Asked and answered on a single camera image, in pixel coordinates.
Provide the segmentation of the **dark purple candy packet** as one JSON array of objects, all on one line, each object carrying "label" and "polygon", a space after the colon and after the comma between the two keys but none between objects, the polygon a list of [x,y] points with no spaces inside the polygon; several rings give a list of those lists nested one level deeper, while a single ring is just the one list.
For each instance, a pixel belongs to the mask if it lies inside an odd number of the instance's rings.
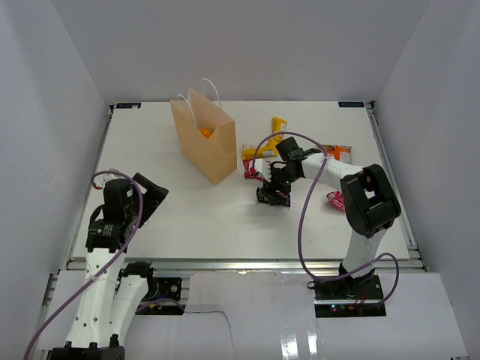
[{"label": "dark purple candy packet", "polygon": [[268,192],[263,187],[256,189],[256,198],[259,203],[268,204],[270,206],[290,207],[290,195],[279,190]]}]

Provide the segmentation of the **large orange mango snack bag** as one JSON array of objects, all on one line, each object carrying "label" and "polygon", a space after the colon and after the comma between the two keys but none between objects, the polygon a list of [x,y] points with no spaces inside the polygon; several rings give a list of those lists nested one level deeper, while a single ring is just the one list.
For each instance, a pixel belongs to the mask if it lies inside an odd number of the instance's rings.
[{"label": "large orange mango snack bag", "polygon": [[212,131],[210,131],[209,129],[206,129],[206,128],[200,128],[199,132],[207,139],[209,139],[213,134]]}]

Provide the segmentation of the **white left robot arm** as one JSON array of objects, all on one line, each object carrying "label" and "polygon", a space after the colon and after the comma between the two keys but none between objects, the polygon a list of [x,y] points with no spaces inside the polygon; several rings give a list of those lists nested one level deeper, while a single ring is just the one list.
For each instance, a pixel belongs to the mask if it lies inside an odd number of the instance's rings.
[{"label": "white left robot arm", "polygon": [[169,191],[136,173],[101,172],[103,203],[91,214],[85,242],[85,283],[72,299],[79,305],[64,345],[51,359],[124,359],[125,335],[143,299],[158,292],[149,262],[124,264],[135,233]]}]

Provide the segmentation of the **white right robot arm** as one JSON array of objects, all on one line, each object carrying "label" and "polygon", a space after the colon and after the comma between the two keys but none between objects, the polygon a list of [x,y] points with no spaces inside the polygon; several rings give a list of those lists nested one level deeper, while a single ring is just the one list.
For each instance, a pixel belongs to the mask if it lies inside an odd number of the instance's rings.
[{"label": "white right robot arm", "polygon": [[313,185],[323,183],[343,197],[346,220],[351,236],[346,256],[336,276],[316,276],[306,265],[300,226],[297,250],[301,267],[310,276],[311,288],[331,289],[348,299],[356,299],[374,278],[374,265],[383,258],[378,254],[380,242],[401,215],[401,206],[384,171],[378,165],[355,166],[330,157],[326,147],[315,143],[303,149],[296,142],[297,133],[284,131],[277,146],[279,161],[268,162],[253,157],[247,170],[262,179],[256,190],[258,202],[270,206],[290,206],[292,185],[299,179],[310,179]]}]

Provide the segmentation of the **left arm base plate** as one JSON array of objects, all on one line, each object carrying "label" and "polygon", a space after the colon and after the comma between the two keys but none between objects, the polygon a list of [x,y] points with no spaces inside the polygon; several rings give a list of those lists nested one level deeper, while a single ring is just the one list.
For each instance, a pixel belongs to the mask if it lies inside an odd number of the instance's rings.
[{"label": "left arm base plate", "polygon": [[136,311],[138,315],[182,315],[183,305],[178,306],[169,301],[158,299],[169,299],[180,303],[182,298],[182,279],[180,277],[155,277],[153,279],[154,289],[149,290],[147,296],[141,301]]}]

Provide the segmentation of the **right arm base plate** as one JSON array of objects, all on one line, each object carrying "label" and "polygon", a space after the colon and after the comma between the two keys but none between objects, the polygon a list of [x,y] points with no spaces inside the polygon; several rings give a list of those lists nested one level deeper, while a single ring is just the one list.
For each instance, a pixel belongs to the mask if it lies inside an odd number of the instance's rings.
[{"label": "right arm base plate", "polygon": [[310,281],[307,288],[313,291],[317,319],[360,317],[385,317],[386,306],[377,305],[384,298],[380,279],[374,275],[354,287],[344,280],[317,283]]}]

